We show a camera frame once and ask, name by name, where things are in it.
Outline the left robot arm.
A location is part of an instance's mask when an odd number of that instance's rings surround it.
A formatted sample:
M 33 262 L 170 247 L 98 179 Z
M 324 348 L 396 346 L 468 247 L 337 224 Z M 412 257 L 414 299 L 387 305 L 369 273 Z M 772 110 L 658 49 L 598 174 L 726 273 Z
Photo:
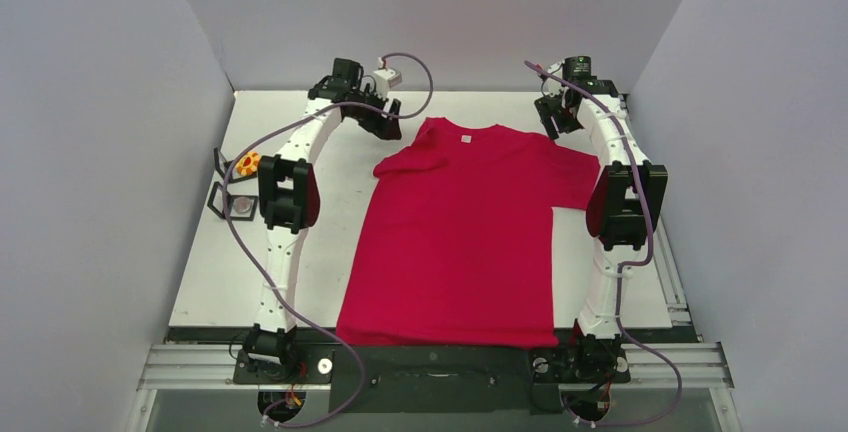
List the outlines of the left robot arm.
M 265 271 L 272 281 L 261 295 L 259 329 L 285 334 L 296 326 L 286 307 L 294 304 L 302 246 L 320 212 L 315 163 L 330 135 L 349 118 L 381 140 L 400 139 L 401 103 L 388 94 L 401 82 L 384 58 L 370 74 L 354 60 L 335 59 L 331 73 L 308 91 L 306 121 L 276 153 L 260 159 L 259 212 L 267 228 Z

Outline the red t-shirt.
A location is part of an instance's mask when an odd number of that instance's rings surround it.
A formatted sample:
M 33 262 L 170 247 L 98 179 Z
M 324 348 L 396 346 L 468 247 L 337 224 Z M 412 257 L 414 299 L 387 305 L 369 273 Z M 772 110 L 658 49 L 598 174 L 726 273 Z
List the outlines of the red t-shirt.
M 554 346 L 554 212 L 584 210 L 599 171 L 593 155 L 539 133 L 426 119 L 374 168 L 338 336 L 357 346 Z

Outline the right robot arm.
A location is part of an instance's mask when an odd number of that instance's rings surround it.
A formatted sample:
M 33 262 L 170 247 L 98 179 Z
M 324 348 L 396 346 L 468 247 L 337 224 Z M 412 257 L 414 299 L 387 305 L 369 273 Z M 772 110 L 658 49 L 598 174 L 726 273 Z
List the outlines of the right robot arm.
M 616 340 L 622 335 L 628 281 L 654 257 L 668 172 L 638 146 L 624 96 L 612 81 L 593 73 L 590 57 L 529 67 L 542 82 L 542 95 L 534 105 L 546 135 L 557 140 L 586 132 L 600 164 L 586 209 L 586 227 L 595 247 L 593 272 L 576 326 L 584 336 Z

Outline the orange yellow pompom brooch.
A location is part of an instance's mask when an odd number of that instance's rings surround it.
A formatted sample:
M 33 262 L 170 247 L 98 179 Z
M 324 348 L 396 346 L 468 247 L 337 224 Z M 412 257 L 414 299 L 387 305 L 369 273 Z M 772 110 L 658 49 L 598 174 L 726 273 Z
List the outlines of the orange yellow pompom brooch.
M 258 172 L 261 155 L 250 151 L 243 155 L 235 164 L 234 173 L 239 177 L 251 177 Z

